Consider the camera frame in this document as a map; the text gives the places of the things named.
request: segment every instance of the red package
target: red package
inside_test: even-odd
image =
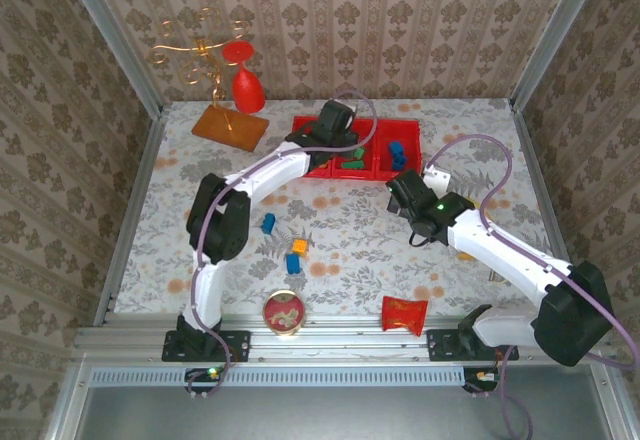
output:
[[[382,298],[382,330],[407,327],[414,335],[422,335],[427,315],[427,302],[411,302],[393,297]]]

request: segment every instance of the small cube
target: small cube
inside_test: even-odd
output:
[[[389,144],[389,151],[391,152],[392,157],[395,157],[396,155],[402,155],[404,157],[404,147],[400,142],[391,142]]]
[[[289,275],[300,273],[300,257],[297,253],[287,254],[287,272]]]
[[[267,213],[262,221],[262,232],[271,235],[273,226],[276,224],[276,216],[273,213]]]
[[[293,253],[297,253],[298,255],[304,255],[305,253],[307,253],[307,246],[308,244],[306,240],[296,238],[293,241],[293,247],[291,248],[291,251]]]
[[[364,147],[356,148],[355,152],[353,152],[353,158],[355,158],[356,160],[360,160],[364,156],[364,152]]]
[[[344,162],[340,165],[341,168],[349,170],[362,170],[364,168],[364,162],[362,160],[355,160],[353,162]]]
[[[400,172],[407,164],[407,157],[404,155],[394,155],[393,162],[391,163],[391,170],[394,172]]]

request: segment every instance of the damask wallpaper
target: damask wallpaper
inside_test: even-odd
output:
[[[0,438],[46,426],[148,126],[79,0],[0,0]]]
[[[572,259],[640,342],[640,0],[587,0],[524,113]]]
[[[164,20],[198,27],[195,10],[252,25],[248,66],[268,98],[508,97],[558,0],[106,0],[140,58]],[[228,22],[216,24],[221,36]],[[166,100],[206,100],[180,61],[147,65]]]

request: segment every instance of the table surface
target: table surface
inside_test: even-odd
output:
[[[206,174],[234,173],[272,151],[291,130],[296,115],[317,115],[323,100],[270,101],[259,116],[270,121],[253,153],[191,134],[207,102],[178,102],[163,114],[164,138],[146,193],[133,246],[118,293],[117,313],[178,313],[187,301],[192,272],[185,222]],[[514,156],[513,175],[490,204],[503,228],[550,251],[513,116],[505,99],[376,100],[380,117],[418,119],[423,159],[460,134],[485,133]],[[369,112],[359,102],[362,116]],[[450,189],[480,201],[502,178],[502,153],[483,141],[463,142],[439,165],[452,172]],[[299,293],[315,314],[378,314],[382,297],[429,300],[431,315],[464,315],[481,303],[519,305],[528,300],[476,260],[440,244],[412,248],[406,220],[386,211],[382,182],[297,179],[255,205],[249,241],[229,265],[224,313],[261,312],[277,289]],[[260,229],[276,216],[272,235]],[[308,240],[302,273],[289,275],[284,255],[293,239]]]

